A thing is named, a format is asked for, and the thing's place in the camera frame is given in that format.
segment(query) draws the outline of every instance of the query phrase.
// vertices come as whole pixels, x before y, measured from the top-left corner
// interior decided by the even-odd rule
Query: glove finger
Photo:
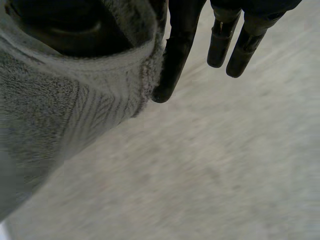
[[[167,40],[159,86],[152,100],[164,103],[171,97],[190,53],[201,10],[206,0],[169,0],[170,38]]]
[[[285,13],[275,13],[266,17],[244,13],[244,24],[226,67],[230,77],[238,78],[245,71],[251,57],[272,27]]]
[[[207,63],[213,68],[220,68],[226,58],[231,39],[241,14],[241,8],[217,7],[213,4],[214,25],[212,28],[210,47],[207,55]]]

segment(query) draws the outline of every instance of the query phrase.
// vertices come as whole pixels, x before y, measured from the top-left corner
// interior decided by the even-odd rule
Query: terry cloth towel
[[[18,29],[0,0],[0,221],[52,169],[136,116],[158,82],[163,31],[148,0],[103,0],[134,48],[59,54]]]

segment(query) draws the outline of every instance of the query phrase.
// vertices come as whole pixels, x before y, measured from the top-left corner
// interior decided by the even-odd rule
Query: hand
[[[190,53],[202,8],[207,0],[168,0],[170,38],[164,52],[159,86],[152,99],[164,103],[171,97]],[[210,0],[215,21],[207,63],[219,68],[224,63],[241,10],[244,24],[226,67],[226,73],[239,77],[248,65],[261,40],[286,11],[294,9],[301,0]]]

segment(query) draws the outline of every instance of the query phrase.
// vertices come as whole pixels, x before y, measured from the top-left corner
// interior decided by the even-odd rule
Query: black fingertip
[[[220,68],[226,59],[230,42],[237,26],[240,12],[231,22],[222,22],[215,19],[212,28],[210,47],[206,62],[213,68]]]
[[[265,33],[254,36],[242,27],[239,38],[226,67],[226,74],[232,78],[240,77],[254,55]]]

